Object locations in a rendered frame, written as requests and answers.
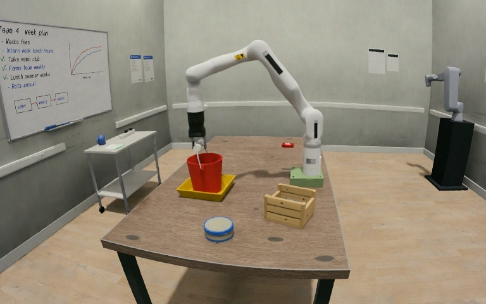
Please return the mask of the wooden crate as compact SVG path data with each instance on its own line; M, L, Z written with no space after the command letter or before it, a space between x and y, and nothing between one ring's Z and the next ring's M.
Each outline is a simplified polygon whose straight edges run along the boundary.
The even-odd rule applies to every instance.
M315 199L314 189L279 183L274 195L265 195L265 220L303 229L315 212Z

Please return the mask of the yellow square tray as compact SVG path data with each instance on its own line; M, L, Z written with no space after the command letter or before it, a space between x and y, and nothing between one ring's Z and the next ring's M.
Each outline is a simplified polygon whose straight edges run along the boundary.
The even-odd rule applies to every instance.
M205 193L194 191L191 183L190 177L177 188L177 191L180 193L182 197L186 198L195 198L200 200L211 200L211 201L220 201L225 193L231 187L233 181L235 179L235 175L221 175L221 191L219 193Z

